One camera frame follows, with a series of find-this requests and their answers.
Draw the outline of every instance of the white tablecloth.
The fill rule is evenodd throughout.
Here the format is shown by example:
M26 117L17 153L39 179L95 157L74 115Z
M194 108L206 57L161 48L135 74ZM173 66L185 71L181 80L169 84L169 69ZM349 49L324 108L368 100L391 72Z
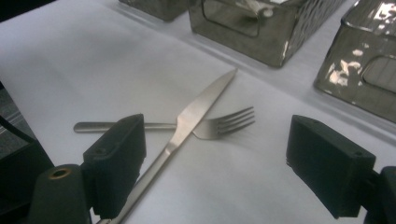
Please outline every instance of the white tablecloth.
M0 23L0 78L55 165L82 163L100 134L79 121L143 113L173 122L220 75L239 72L207 118L253 105L256 123L216 141L191 136L126 223L362 223L333 219L286 164L293 114L318 119L395 165L395 125L313 88L348 0L281 69L116 0L59 0ZM147 133L142 173L172 132Z

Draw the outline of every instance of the knife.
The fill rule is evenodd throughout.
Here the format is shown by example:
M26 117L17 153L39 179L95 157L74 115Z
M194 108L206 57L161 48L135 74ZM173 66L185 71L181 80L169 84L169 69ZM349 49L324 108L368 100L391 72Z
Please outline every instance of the knife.
M140 177L136 185L128 196L128 200L120 214L114 219L102 219L97 224L114 224L120 223L131 209L133 209L144 193L149 189L149 186L159 175L162 168L175 154L181 144L194 130L195 126L201 121L206 112L220 97L221 93L225 90L228 84L235 76L237 69L228 72L227 74L219 77L210 86L206 87L194 101L192 101L184 110L177 116L177 128L175 134L166 144L163 151L157 159L150 165L147 171Z

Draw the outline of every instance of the metal basket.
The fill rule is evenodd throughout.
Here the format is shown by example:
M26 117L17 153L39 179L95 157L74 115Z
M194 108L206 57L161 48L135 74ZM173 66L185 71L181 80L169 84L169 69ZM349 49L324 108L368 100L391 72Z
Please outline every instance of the metal basket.
M345 0L189 0L191 29L280 67Z
M172 21L187 10L186 0L120 0L163 21Z
M396 122L396 1L360 0L341 22L315 86Z

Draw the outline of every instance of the reflective metal surface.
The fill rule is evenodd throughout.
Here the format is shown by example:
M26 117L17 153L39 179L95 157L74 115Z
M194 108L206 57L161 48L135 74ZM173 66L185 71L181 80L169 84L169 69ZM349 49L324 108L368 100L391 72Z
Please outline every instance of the reflective metal surface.
M192 133L199 139L219 139L227 134L235 133L254 123L253 106L238 112L216 118L204 119L195 127ZM76 133L104 133L115 122L79 122L74 126ZM174 130L177 128L173 123L145 123L145 130Z
M358 1L342 19L315 86L396 122L395 20L395 1Z
M191 29L280 67L345 0L189 0Z
M187 10L185 0L120 0L120 2L164 21L171 21Z
M216 102L225 88L233 80L237 69L219 77L210 86L206 87L186 108L177 116L177 128L175 134L166 144L163 151L155 159L154 163L150 165L147 171L139 178L136 185L132 189L126 204L121 210L118 217L109 222L104 219L98 222L102 223L120 223L129 211L134 208L141 197L147 192L149 186L160 174L161 170L175 152L179 149L181 144L187 139L192 130L198 125L210 107Z

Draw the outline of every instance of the fork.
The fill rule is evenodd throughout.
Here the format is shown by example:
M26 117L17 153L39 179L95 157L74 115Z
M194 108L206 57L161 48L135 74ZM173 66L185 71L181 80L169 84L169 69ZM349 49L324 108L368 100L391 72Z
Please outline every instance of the fork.
M254 123L253 106L216 119L204 119L192 133L199 139L214 140L235 133ZM104 133L115 122L79 122L74 126L76 133ZM145 123L145 130L174 130L176 124Z

